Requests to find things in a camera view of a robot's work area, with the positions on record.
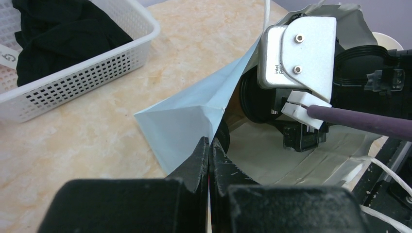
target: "purple foam handle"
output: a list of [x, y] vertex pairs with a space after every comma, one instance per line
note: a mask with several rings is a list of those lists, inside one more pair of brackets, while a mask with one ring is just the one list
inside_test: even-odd
[[308, 107], [307, 110], [311, 118], [400, 140], [412, 141], [412, 120], [318, 105], [312, 105]]

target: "black fabric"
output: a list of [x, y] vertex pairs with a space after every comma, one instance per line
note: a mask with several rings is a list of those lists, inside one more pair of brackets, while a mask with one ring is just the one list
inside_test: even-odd
[[21, 12], [16, 41], [22, 86], [132, 41], [88, 0], [12, 0]]

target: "white cable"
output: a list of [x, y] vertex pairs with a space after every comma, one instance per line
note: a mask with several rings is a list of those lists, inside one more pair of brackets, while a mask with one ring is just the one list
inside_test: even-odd
[[362, 156], [362, 157], [357, 157], [359, 160], [365, 160], [365, 161], [371, 161], [372, 163], [378, 165], [380, 168], [382, 168], [389, 176], [391, 176], [405, 191], [409, 194], [409, 196], [412, 197], [412, 188], [407, 185], [403, 179], [401, 179], [395, 172], [393, 172], [389, 167], [385, 166], [381, 161], [369, 157], [369, 156]]
[[265, 19], [263, 21], [263, 31], [265, 31], [269, 26], [270, 2], [271, 0], [265, 0]]
[[[357, 160], [364, 160], [364, 161], [371, 161], [372, 163], [376, 164], [378, 167], [382, 168], [389, 176], [391, 176], [403, 189], [405, 189], [405, 191], [412, 197], [412, 188], [409, 187], [409, 185], [407, 185], [405, 183], [405, 181], [403, 181], [403, 179], [401, 179], [395, 172], [393, 172], [389, 167], [387, 167], [385, 164], [383, 164], [381, 161], [377, 160], [376, 158], [372, 158], [369, 156], [363, 156], [363, 157], [353, 157]], [[412, 229], [405, 226], [404, 224], [376, 211], [373, 210], [369, 207], [360, 206], [360, 209], [362, 211], [364, 211], [365, 213], [377, 217], [380, 220], [389, 223], [390, 225], [392, 225], [395, 229], [397, 229], [398, 231], [400, 231], [401, 233], [412, 233]]]
[[377, 217], [380, 220], [391, 224], [393, 227], [395, 227], [395, 229], [397, 229], [401, 233], [412, 233], [411, 228], [403, 225], [402, 223], [396, 221], [395, 219], [390, 218], [390, 217], [388, 217], [388, 216], [386, 216], [386, 215], [384, 215], [384, 214], [382, 214], [382, 213], [380, 213], [380, 212], [378, 212], [374, 209], [371, 209], [371, 208], [363, 206], [363, 205], [360, 206], [360, 209], [362, 211], [364, 211], [365, 213], [371, 215], [371, 216]]

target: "white paper sheet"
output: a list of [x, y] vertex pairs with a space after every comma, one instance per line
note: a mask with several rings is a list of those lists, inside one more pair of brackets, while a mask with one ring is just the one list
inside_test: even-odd
[[[300, 12], [308, 15], [337, 16], [340, 43], [346, 48], [360, 44], [376, 44], [371, 31], [361, 17], [360, 7], [356, 4], [310, 5]], [[289, 13], [278, 24], [289, 19]], [[159, 160], [162, 168], [169, 174], [184, 162], [192, 153], [202, 136], [214, 137], [224, 114], [228, 101], [239, 81], [241, 74], [257, 63], [256, 43], [239, 60], [223, 67], [193, 86], [135, 114], [148, 143]], [[278, 135], [267, 143], [282, 141]], [[244, 160], [253, 157], [244, 152]], [[307, 154], [295, 155], [304, 159]], [[288, 160], [268, 161], [267, 163], [287, 163]]]
[[16, 69], [19, 52], [0, 44], [0, 65]]
[[283, 149], [283, 135], [273, 126], [248, 122], [231, 132], [227, 156], [263, 185], [342, 185], [361, 164], [350, 157], [367, 155], [379, 137], [333, 126], [325, 143], [298, 153]]

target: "marble countertop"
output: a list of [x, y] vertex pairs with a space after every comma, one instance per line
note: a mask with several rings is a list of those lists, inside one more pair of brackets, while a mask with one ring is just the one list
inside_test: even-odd
[[[56, 191], [78, 178], [166, 174], [133, 114], [222, 68], [250, 48], [263, 0], [169, 0], [147, 64], [25, 123], [0, 122], [0, 232], [34, 232]], [[287, 13], [272, 2], [271, 22]]]

